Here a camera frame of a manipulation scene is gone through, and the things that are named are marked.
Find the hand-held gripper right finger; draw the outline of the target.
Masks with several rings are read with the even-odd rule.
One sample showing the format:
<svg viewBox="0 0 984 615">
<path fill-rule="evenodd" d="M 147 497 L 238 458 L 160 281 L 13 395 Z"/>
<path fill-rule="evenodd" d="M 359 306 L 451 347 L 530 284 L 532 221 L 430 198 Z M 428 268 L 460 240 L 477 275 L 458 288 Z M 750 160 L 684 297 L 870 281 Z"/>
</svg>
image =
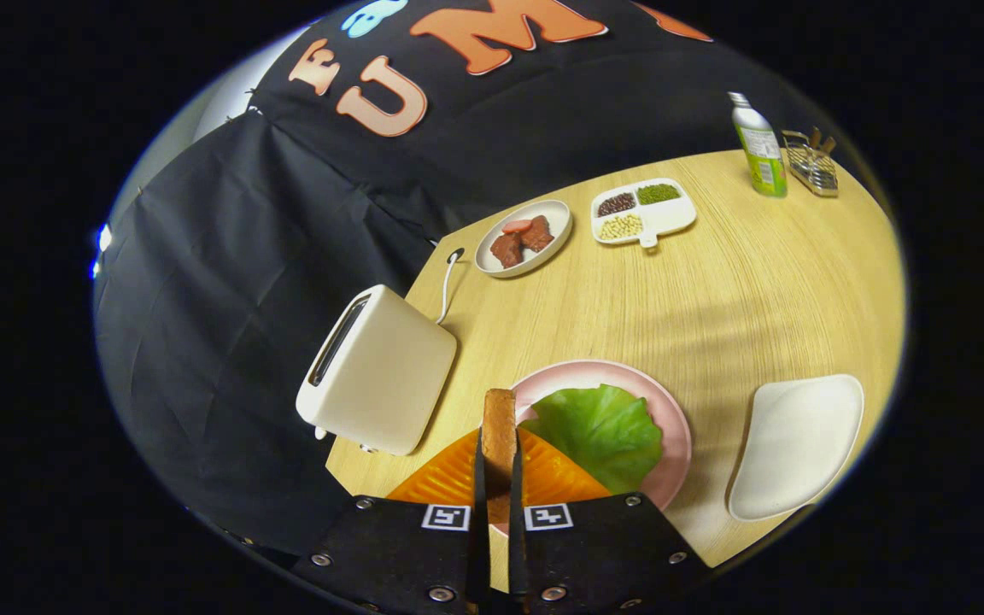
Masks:
<svg viewBox="0 0 984 615">
<path fill-rule="evenodd" d="M 523 505 L 516 444 L 508 530 L 509 614 L 661 614 L 711 568 L 643 493 Z"/>
</svg>

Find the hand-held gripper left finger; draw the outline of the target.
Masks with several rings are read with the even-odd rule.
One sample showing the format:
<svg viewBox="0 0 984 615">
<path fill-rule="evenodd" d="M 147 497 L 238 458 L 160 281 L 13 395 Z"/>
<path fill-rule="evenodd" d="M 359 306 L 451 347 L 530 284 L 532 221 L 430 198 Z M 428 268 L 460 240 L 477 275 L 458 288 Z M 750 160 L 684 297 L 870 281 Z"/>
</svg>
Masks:
<svg viewBox="0 0 984 615">
<path fill-rule="evenodd" d="M 356 495 L 290 572 L 360 614 L 479 614 L 489 595 L 481 436 L 468 505 Z"/>
</svg>

